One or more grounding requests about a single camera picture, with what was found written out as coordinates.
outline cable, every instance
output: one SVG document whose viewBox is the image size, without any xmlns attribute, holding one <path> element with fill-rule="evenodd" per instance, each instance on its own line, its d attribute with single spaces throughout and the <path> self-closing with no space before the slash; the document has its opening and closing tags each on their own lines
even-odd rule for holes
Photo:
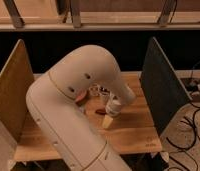
<svg viewBox="0 0 200 171">
<path fill-rule="evenodd" d="M 171 19 L 170 19 L 170 23 L 172 22 L 173 20 L 173 17 L 175 15 L 175 12 L 176 12 L 176 8 L 178 6 L 178 0 L 175 0 L 175 6 L 174 6 L 174 10 L 173 10 L 173 13 L 172 13 L 172 16 L 171 16 Z"/>
<path fill-rule="evenodd" d="M 176 145 L 175 143 L 173 143 L 168 137 L 166 137 L 167 141 L 169 144 L 171 144 L 173 147 L 177 148 L 178 150 L 182 150 L 182 151 L 187 151 L 190 150 L 191 148 L 194 147 L 194 145 L 196 144 L 196 140 L 197 140 L 197 131 L 196 131 L 196 127 L 195 125 L 192 124 L 192 121 L 190 121 L 187 117 L 184 117 L 184 119 L 188 122 L 184 122 L 184 121 L 180 121 L 182 123 L 186 123 L 187 125 L 189 125 L 192 130 L 193 130 L 193 135 L 194 135 L 194 139 L 192 141 L 192 143 L 187 146 L 187 147 L 181 147 L 179 145 Z"/>
<path fill-rule="evenodd" d="M 184 153 L 194 161 L 194 163 L 196 164 L 196 171 L 198 171 L 199 165 L 198 165 L 197 161 L 187 151 L 184 151 Z"/>
<path fill-rule="evenodd" d="M 199 64 L 200 64 L 200 60 L 199 60 L 197 63 L 195 63 L 195 64 L 193 65 L 193 67 L 192 67 L 192 69 L 191 69 L 190 80 L 193 79 L 193 72 L 194 72 L 194 69 L 195 69 Z"/>
<path fill-rule="evenodd" d="M 175 163 L 177 163 L 179 166 L 183 167 L 186 171 L 191 171 L 184 164 L 182 164 L 181 162 L 179 162 L 178 160 L 176 160 L 174 157 L 170 156 L 170 159 L 173 160 Z"/>
<path fill-rule="evenodd" d="M 183 171 L 183 170 L 182 170 L 181 168 L 179 168 L 179 167 L 169 167 L 167 171 L 173 170 L 173 169 L 178 169 L 179 171 Z"/>
<path fill-rule="evenodd" d="M 197 126 L 196 126 L 196 121 L 195 121 L 196 115 L 197 115 L 197 113 L 198 113 L 199 111 L 200 111 L 200 108 L 197 109 L 197 110 L 194 112 L 193 117 L 192 117 L 192 122 L 193 122 L 193 125 L 196 127 L 197 138 L 199 139 L 199 142 L 200 142 L 200 135 L 198 134 L 198 129 L 197 129 Z"/>
<path fill-rule="evenodd" d="M 199 88 L 198 85 L 197 85 L 197 88 L 198 88 L 197 91 L 198 91 L 198 93 L 199 93 L 199 95 L 200 95 L 200 88 Z M 200 106 L 195 105 L 193 102 L 190 102 L 190 104 L 191 104 L 193 107 L 195 107 L 195 108 L 197 108 L 197 109 L 200 109 Z"/>
</svg>

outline wooden tabletop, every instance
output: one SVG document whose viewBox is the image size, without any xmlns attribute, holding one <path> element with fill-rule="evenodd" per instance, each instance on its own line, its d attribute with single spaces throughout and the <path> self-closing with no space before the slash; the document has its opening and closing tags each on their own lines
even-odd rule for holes
<svg viewBox="0 0 200 171">
<path fill-rule="evenodd" d="M 101 127 L 103 116 L 95 113 L 96 109 L 103 107 L 99 97 L 92 97 L 87 101 L 85 115 L 119 154 L 161 151 L 161 142 L 154 127 L 138 76 L 134 73 L 123 73 L 123 77 L 136 94 L 136 99 L 122 110 L 121 114 L 114 119 L 110 128 L 104 130 Z M 45 138 L 31 116 L 28 115 L 14 160 L 19 162 L 60 158 L 60 155 Z"/>
</svg>

